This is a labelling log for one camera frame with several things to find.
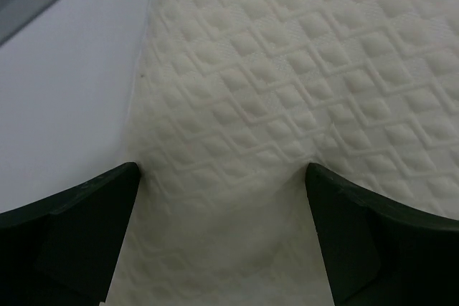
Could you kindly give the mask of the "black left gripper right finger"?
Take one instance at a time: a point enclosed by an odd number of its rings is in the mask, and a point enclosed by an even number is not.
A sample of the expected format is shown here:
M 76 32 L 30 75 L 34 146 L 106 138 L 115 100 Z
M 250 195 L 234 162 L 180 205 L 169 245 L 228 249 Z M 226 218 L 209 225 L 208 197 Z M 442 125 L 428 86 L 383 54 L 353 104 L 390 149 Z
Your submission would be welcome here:
M 458 304 L 458 221 L 317 163 L 308 164 L 305 184 L 335 305 Z

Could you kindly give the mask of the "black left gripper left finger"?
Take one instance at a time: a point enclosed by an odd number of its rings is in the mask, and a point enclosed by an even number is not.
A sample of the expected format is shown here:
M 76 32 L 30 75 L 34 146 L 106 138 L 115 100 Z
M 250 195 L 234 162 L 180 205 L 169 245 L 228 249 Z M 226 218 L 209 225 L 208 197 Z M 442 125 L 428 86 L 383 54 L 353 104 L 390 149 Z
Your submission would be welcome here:
M 2 213 L 1 304 L 105 302 L 139 183 L 127 162 Z

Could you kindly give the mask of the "cream quilted pillow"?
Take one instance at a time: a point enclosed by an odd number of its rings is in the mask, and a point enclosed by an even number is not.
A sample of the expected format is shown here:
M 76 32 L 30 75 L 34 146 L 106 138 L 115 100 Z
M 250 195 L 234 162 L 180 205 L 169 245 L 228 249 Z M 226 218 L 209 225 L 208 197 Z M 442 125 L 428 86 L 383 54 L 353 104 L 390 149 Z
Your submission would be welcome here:
M 332 305 L 323 164 L 458 217 L 458 0 L 152 0 L 109 305 Z

